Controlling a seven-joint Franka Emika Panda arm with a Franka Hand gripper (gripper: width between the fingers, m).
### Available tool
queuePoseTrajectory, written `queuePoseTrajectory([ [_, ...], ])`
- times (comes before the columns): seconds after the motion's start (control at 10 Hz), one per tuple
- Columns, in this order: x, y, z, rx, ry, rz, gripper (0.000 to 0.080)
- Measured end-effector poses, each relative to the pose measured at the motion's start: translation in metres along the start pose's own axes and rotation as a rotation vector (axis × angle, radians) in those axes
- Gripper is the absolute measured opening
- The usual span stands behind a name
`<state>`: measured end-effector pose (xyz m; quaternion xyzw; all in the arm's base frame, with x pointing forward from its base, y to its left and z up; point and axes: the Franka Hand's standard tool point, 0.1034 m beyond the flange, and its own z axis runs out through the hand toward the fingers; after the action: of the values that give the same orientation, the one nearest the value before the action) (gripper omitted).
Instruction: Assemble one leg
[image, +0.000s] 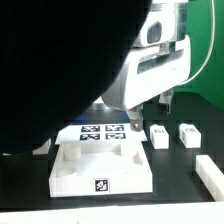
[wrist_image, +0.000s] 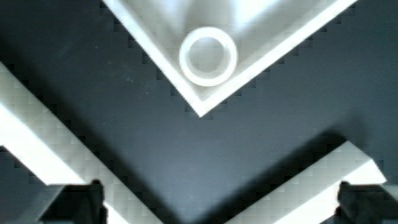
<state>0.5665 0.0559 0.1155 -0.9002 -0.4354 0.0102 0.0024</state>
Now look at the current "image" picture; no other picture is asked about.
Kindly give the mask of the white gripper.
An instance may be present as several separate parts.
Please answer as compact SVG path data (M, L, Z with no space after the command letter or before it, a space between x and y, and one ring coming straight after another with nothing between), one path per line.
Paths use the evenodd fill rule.
M190 51L188 36L176 43L173 52L163 55L159 54L158 46L132 49L117 78L102 95L102 100L114 109L130 109L130 127L140 132L143 129L143 115L139 104L160 94L159 114L170 113L172 91L169 89L188 78Z

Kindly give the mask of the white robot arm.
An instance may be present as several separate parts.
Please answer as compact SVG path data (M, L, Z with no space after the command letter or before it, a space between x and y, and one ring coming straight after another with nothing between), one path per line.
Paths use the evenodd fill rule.
M41 147L115 81L141 29L188 0L0 0L0 152Z

